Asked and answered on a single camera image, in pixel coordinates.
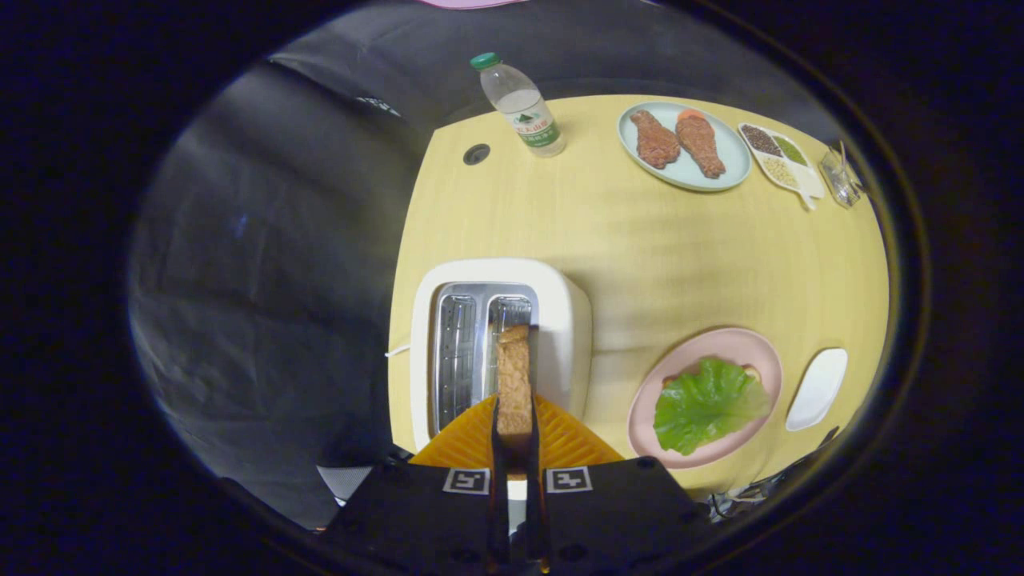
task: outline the glass cup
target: glass cup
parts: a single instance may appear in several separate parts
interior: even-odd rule
[[[828,186],[833,198],[841,206],[850,208],[860,200],[863,190],[853,179],[840,153],[829,148],[824,158],[818,163],[818,168],[825,178],[825,184]]]

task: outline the plastic bottle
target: plastic bottle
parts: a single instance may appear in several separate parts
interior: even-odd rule
[[[480,86],[487,99],[505,115],[534,154],[550,158],[565,149],[565,137],[555,117],[525,74],[502,64],[494,52],[480,54],[469,64],[480,72]]]

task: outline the table grommet hole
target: table grommet hole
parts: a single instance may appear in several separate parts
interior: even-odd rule
[[[483,143],[476,145],[474,147],[470,147],[470,149],[466,151],[466,154],[462,156],[462,161],[465,162],[468,166],[472,166],[474,164],[479,164],[480,162],[483,162],[483,160],[489,154],[490,154],[489,146]]]

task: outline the yellow table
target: yellow table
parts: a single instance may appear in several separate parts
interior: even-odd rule
[[[633,457],[626,418],[657,360],[718,326],[760,332],[782,361],[782,393],[761,431],[729,456],[673,475],[692,494],[745,486],[814,450],[845,426],[867,395],[886,335],[889,280],[870,201],[846,210],[825,197],[814,212],[768,181],[755,164],[740,186],[688,192],[646,173],[623,149],[627,108],[674,100],[730,126],[751,122],[791,136],[816,162],[825,146],[771,119],[711,102],[643,95],[549,102],[565,151],[535,158],[506,121],[485,114],[436,130],[416,181],[398,254],[390,347],[409,343],[413,297],[444,261],[519,256],[554,265],[593,306],[591,381],[583,421]],[[474,166],[464,153],[487,143]],[[821,348],[850,355],[825,419],[788,433],[785,415],[803,372]],[[409,355],[388,364],[391,430],[414,450]]]

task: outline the bread slice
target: bread slice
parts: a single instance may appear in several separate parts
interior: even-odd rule
[[[505,446],[524,455],[534,429],[534,389],[529,385],[529,326],[498,335],[498,434]]]
[[[746,375],[752,376],[755,380],[758,381],[759,384],[761,383],[761,372],[758,372],[757,368],[748,364],[746,366],[743,366],[743,372],[746,372]]]

